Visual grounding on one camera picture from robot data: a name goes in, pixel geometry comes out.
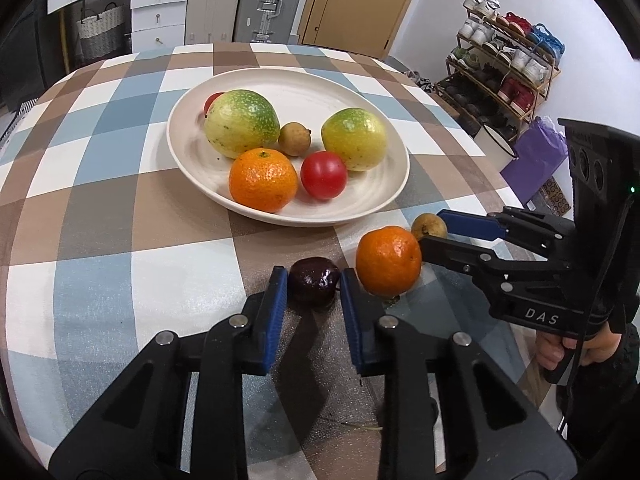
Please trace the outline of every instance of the hand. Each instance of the hand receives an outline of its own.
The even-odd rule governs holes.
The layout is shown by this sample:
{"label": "hand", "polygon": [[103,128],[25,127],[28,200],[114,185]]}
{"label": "hand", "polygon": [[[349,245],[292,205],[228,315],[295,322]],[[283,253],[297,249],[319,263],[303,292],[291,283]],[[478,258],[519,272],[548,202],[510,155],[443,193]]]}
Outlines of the hand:
{"label": "hand", "polygon": [[[606,322],[593,339],[584,342],[580,364],[606,361],[615,354],[621,339],[622,334],[614,334]],[[555,370],[564,358],[564,349],[575,348],[577,343],[575,339],[536,331],[536,361],[547,370]]]}

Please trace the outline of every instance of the purple bag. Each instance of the purple bag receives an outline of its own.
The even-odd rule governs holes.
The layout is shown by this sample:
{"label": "purple bag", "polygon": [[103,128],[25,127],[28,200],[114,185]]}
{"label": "purple bag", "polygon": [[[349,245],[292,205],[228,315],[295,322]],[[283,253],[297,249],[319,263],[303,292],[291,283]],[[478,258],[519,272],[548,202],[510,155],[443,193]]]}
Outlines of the purple bag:
{"label": "purple bag", "polygon": [[567,158],[566,141],[550,117],[536,117],[514,148],[518,158],[500,174],[526,204]]}

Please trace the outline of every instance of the screw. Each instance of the screw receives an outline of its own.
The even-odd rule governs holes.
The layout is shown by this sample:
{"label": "screw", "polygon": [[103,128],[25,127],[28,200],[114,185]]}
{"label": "screw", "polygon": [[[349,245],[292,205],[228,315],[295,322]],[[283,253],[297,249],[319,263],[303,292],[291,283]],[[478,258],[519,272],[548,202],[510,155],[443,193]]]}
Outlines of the screw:
{"label": "screw", "polygon": [[382,328],[395,328],[396,326],[398,326],[398,323],[398,318],[394,316],[382,316],[378,320],[378,324]]}
{"label": "screw", "polygon": [[243,326],[247,326],[248,323],[249,320],[244,314],[234,314],[229,318],[229,325],[233,328],[242,328]]}
{"label": "screw", "polygon": [[173,340],[174,333],[169,332],[168,330],[163,330],[162,332],[156,334],[156,343],[158,343],[160,346],[168,345]]}
{"label": "screw", "polygon": [[471,336],[466,332],[456,332],[453,335],[453,342],[460,346],[469,346],[471,344]]}

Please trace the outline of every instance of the cherry tomato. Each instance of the cherry tomato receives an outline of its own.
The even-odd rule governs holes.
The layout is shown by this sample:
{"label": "cherry tomato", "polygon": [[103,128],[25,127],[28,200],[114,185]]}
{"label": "cherry tomato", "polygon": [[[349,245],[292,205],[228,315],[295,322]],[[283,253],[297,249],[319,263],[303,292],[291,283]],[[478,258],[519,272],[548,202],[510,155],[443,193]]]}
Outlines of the cherry tomato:
{"label": "cherry tomato", "polygon": [[204,103],[204,116],[207,116],[207,112],[209,111],[209,107],[211,106],[211,103],[213,101],[215,101],[217,98],[219,98],[224,92],[217,92],[213,95],[209,96],[209,99],[207,99],[207,102]]}
{"label": "cherry tomato", "polygon": [[332,152],[309,155],[300,168],[300,180],[313,198],[329,200],[343,192],[347,185],[347,168]]}

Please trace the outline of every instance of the silver suitcase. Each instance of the silver suitcase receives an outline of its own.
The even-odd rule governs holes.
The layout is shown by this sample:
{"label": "silver suitcase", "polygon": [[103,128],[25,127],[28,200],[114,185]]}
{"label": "silver suitcase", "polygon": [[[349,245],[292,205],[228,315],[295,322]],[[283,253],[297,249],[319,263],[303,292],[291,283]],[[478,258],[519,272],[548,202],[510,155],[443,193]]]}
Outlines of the silver suitcase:
{"label": "silver suitcase", "polygon": [[289,43],[300,0],[239,0],[234,41]]}

